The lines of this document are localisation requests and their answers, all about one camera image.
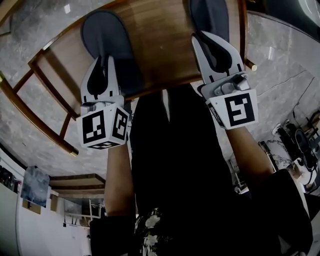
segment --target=black and white marker cube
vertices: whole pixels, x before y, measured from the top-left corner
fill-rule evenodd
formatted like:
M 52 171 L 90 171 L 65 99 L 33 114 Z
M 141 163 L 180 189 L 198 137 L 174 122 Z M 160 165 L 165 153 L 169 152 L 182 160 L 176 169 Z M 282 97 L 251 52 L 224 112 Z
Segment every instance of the black and white marker cube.
M 258 122 L 255 89 L 212 97 L 206 101 L 220 127 L 229 130 Z
M 103 150 L 125 144 L 128 119 L 129 114 L 115 103 L 78 117 L 81 146 Z

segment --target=floral pattern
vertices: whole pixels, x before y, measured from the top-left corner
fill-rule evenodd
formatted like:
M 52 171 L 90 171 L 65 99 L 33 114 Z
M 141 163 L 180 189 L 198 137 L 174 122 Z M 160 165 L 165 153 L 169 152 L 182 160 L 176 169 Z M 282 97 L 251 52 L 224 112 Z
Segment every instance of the floral pattern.
M 158 247 L 165 246 L 171 240 L 161 229 L 161 221 L 162 213 L 158 208 L 148 215 L 137 218 L 134 235 L 141 241 L 140 255 L 158 256 Z

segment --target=forearm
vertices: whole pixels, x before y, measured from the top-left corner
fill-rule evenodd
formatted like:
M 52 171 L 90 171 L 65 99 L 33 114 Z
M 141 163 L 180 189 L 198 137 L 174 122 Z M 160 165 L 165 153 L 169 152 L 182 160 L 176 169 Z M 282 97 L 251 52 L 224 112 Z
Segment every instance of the forearm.
M 135 193 L 127 144 L 108 149 L 104 205 L 108 216 L 135 213 Z
M 255 188 L 273 172 L 268 156 L 245 127 L 226 130 L 236 162 L 249 188 Z

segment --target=black shirt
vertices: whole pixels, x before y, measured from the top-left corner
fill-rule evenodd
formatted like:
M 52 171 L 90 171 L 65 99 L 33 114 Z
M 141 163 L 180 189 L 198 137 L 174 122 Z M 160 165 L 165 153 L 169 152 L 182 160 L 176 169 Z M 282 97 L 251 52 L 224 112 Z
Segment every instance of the black shirt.
M 97 255 L 290 255 L 309 252 L 312 227 L 298 189 L 286 170 L 252 193 L 213 194 L 139 216 L 106 217 L 90 224 Z M 282 249 L 280 240 L 288 244 Z

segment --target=cable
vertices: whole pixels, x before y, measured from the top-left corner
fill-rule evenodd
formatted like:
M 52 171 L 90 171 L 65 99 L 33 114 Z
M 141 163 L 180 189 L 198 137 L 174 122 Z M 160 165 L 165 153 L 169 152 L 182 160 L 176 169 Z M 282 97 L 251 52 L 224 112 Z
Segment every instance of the cable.
M 300 124 L 298 123 L 298 121 L 296 120 L 296 114 L 295 114 L 295 107 L 298 106 L 300 104 L 300 100 L 302 99 L 302 97 L 304 96 L 304 94 L 306 93 L 306 91 L 308 90 L 308 88 L 310 87 L 310 85 L 312 84 L 312 82 L 314 81 L 316 77 L 313 77 L 311 82 L 309 83 L 309 85 L 305 88 L 304 92 L 302 93 L 302 95 L 300 96 L 298 102 L 294 105 L 293 109 L 292 109 L 292 115 L 294 120 L 296 121 L 296 123 L 298 124 L 298 126 L 300 127 Z
M 288 79 L 287 79 L 286 81 L 284 81 L 284 82 L 281 82 L 281 83 L 279 83 L 279 84 L 276 84 L 276 85 L 272 86 L 272 87 L 269 88 L 268 90 L 266 90 L 266 91 L 264 91 L 263 93 L 259 94 L 257 97 L 265 94 L 266 92 L 269 92 L 270 90 L 272 90 L 272 89 L 275 88 L 275 87 L 278 87 L 278 86 L 281 86 L 281 85 L 285 84 L 286 82 L 288 82 L 288 81 L 291 80 L 292 78 L 296 78 L 297 76 L 301 75 L 301 74 L 304 73 L 304 72 L 306 72 L 306 70 L 301 71 L 300 73 L 298 73 L 298 74 L 296 74 L 296 75 L 294 75 L 294 76 L 291 76 L 290 78 L 288 78 Z

